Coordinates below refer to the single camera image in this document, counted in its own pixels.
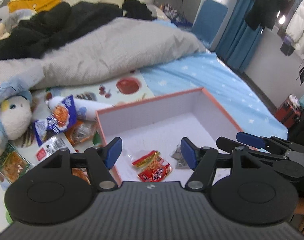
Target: pink box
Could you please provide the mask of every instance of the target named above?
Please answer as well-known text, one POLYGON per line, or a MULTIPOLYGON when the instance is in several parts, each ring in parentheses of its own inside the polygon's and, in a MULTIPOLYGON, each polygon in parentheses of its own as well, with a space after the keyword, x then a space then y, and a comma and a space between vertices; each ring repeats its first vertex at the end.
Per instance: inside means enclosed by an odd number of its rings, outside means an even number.
MULTIPOLYGON (((123 141, 122 153, 112 169, 118 184, 124 180, 139 181, 139 171, 131 162, 152 150, 159 151, 161 157, 175 168, 177 161, 171 155, 182 137, 188 137, 198 147, 217 149, 217 138, 224 136, 235 140, 236 134, 242 131, 205 88, 98 110, 97 120, 103 145, 116 136, 123 141)), ((164 181, 180 181, 185 185, 192 172, 190 169, 174 169, 164 181)), ((230 171, 219 173, 214 183, 230 171)))

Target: light blue bed sheet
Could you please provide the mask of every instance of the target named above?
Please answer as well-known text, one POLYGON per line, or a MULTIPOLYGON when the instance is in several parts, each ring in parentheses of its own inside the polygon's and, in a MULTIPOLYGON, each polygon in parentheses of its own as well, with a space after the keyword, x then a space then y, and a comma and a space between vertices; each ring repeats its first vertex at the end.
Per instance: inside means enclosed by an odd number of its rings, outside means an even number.
POLYGON ((287 128, 215 53, 198 53, 140 71, 156 96, 205 87, 244 132, 287 139, 287 128))

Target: yellow pillow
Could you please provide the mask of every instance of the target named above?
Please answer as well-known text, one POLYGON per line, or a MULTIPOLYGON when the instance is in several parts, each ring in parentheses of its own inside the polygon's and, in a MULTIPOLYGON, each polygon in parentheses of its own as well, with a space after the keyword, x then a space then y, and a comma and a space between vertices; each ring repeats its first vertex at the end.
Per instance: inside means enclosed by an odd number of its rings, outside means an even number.
POLYGON ((49 11, 62 0, 16 0, 8 2, 10 13, 19 9, 31 9, 37 12, 49 11))

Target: metal screw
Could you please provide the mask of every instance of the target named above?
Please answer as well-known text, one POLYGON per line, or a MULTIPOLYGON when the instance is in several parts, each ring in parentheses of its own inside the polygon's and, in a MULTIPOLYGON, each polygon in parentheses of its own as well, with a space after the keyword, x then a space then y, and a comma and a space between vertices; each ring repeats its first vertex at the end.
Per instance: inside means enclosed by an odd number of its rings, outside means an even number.
POLYGON ((115 183, 110 180, 105 180, 105 181, 100 182, 99 186, 103 189, 112 189, 112 188, 114 188, 115 183))
POLYGON ((244 146, 237 146, 234 148, 236 151, 242 151, 244 149, 244 146))
POLYGON ((193 180, 188 183, 188 187, 191 189, 200 189, 203 188, 203 183, 198 180, 193 180))

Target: gray blanket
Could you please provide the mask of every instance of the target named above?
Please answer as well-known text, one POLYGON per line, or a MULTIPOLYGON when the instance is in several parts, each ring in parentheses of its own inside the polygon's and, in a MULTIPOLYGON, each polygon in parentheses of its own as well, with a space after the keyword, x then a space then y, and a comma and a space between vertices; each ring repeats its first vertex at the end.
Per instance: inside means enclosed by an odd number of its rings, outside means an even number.
POLYGON ((203 51, 205 47, 192 33, 149 21, 116 18, 47 52, 42 59, 0 61, 0 84, 41 66, 45 78, 34 89, 86 85, 203 51))

